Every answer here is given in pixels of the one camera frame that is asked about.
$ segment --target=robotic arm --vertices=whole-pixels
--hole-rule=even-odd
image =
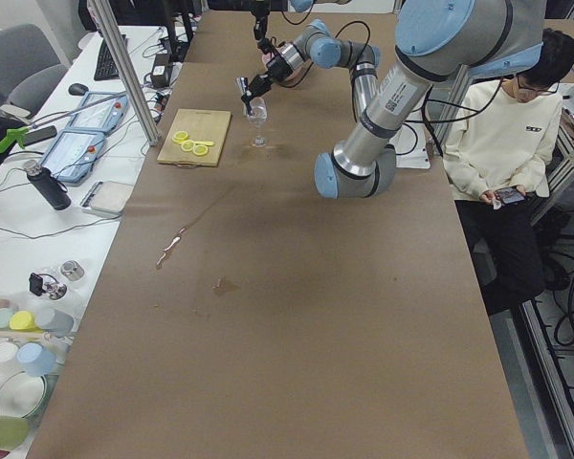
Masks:
[[[272,54],[266,64],[267,71],[257,75],[248,84],[244,77],[237,79],[247,112],[251,113],[251,100],[271,90],[272,84],[284,81],[309,58],[321,68],[344,67],[351,69],[351,77],[356,89],[359,88],[358,113],[376,94],[376,67],[380,53],[376,47],[342,41],[332,38],[322,21],[316,19],[292,42],[276,48],[269,41],[262,52]]]
[[[266,38],[268,31],[268,16],[270,15],[270,0],[253,0],[251,14],[255,16],[253,35],[256,41]]]
[[[396,28],[396,63],[348,139],[317,158],[319,193],[326,198],[369,197],[386,190],[396,168],[387,141],[432,84],[448,79],[459,65],[471,67],[472,77],[499,77],[535,65],[544,4],[408,0]]]

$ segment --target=plate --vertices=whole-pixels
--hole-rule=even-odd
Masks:
[[[0,387],[0,416],[32,416],[46,393],[47,382],[43,377],[18,373]]]

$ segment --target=gray chair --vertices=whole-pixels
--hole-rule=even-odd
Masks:
[[[35,115],[67,72],[34,24],[0,30],[0,99]]]

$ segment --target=brown table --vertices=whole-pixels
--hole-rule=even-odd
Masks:
[[[385,75],[393,16],[319,16],[365,20]],[[527,457],[442,164],[322,199],[314,161],[353,127],[344,69],[275,87],[271,146],[249,147],[233,81],[261,70],[253,24],[205,13],[161,128],[230,110],[223,157],[149,151],[28,457]],[[269,31],[302,27],[273,13]]]

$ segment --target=wooden cutting board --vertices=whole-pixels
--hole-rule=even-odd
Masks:
[[[157,157],[158,163],[217,166],[231,117],[232,113],[226,111],[179,109]],[[194,141],[213,141],[214,146],[209,146],[209,153],[204,156],[183,151],[180,144],[172,141],[177,131],[187,131],[188,138]]]

